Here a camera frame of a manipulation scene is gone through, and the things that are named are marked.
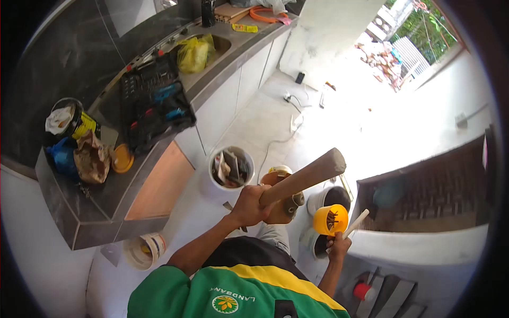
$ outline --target tree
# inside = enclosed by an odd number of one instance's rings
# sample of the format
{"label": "tree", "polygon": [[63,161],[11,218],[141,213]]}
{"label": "tree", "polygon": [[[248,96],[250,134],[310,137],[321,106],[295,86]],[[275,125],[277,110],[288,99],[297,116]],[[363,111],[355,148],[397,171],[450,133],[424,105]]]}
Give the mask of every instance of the tree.
{"label": "tree", "polygon": [[[385,6],[390,8],[395,1],[387,0]],[[426,5],[429,12],[423,9],[412,11],[389,41],[394,43],[399,38],[408,37],[425,59],[432,64],[456,43],[456,40],[447,31],[451,32],[454,37],[456,34],[431,0],[421,0],[421,2]]]}

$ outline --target person's left hand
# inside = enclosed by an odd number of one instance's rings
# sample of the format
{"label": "person's left hand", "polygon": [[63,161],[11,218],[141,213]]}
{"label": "person's left hand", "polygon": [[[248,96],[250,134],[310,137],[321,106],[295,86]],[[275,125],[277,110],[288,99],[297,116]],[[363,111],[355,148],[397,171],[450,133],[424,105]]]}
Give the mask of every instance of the person's left hand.
{"label": "person's left hand", "polygon": [[263,186],[245,186],[242,189],[237,203],[230,212],[230,216],[238,222],[238,227],[256,225],[269,216],[275,203],[262,207],[259,200],[262,193],[270,187],[266,184]]}
{"label": "person's left hand", "polygon": [[331,262],[342,263],[345,255],[347,254],[352,241],[349,238],[343,240],[343,233],[336,232],[335,237],[327,236],[327,248],[330,248],[329,260]]}

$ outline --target tool case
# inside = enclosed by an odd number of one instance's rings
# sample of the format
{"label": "tool case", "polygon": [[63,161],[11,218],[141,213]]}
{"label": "tool case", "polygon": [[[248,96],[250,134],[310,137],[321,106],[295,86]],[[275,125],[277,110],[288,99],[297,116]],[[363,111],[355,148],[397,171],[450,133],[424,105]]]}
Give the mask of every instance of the tool case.
{"label": "tool case", "polygon": [[128,67],[120,85],[122,133],[135,153],[196,124],[196,116],[169,53]]}

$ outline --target brown paper bag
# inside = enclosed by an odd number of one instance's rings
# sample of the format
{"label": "brown paper bag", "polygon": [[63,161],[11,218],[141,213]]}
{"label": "brown paper bag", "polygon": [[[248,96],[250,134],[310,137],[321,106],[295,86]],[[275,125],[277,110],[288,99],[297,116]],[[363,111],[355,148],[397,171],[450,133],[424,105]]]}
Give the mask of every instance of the brown paper bag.
{"label": "brown paper bag", "polygon": [[88,130],[78,140],[74,150],[74,163],[79,177],[87,183],[103,183],[108,176],[111,158],[107,146]]}

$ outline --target white cabinet door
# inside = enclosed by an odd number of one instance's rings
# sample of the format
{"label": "white cabinet door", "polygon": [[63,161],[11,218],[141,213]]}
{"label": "white cabinet door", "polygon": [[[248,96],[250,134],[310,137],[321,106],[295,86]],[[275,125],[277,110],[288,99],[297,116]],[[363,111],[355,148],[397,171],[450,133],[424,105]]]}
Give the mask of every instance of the white cabinet door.
{"label": "white cabinet door", "polygon": [[237,110],[235,111],[235,115],[237,115],[242,108],[246,106],[251,96],[257,91],[260,85],[260,80],[262,79],[263,69],[267,62],[267,56],[269,55],[271,45],[272,43],[267,44],[244,65],[242,65],[239,97],[237,98]]}
{"label": "white cabinet door", "polygon": [[196,127],[206,155],[209,155],[235,118],[240,70],[227,79],[196,112]]}
{"label": "white cabinet door", "polygon": [[175,141],[187,160],[197,170],[205,162],[205,152],[195,127],[187,128],[175,137]]}
{"label": "white cabinet door", "polygon": [[289,35],[290,30],[281,34],[275,38],[274,41],[272,41],[272,47],[270,49],[269,57],[267,58],[267,64],[265,64],[265,70],[263,71],[260,87],[265,84],[270,75],[272,75],[272,73],[274,73],[276,70],[277,63],[281,58],[281,54],[283,53],[283,49],[285,48],[285,44]]}

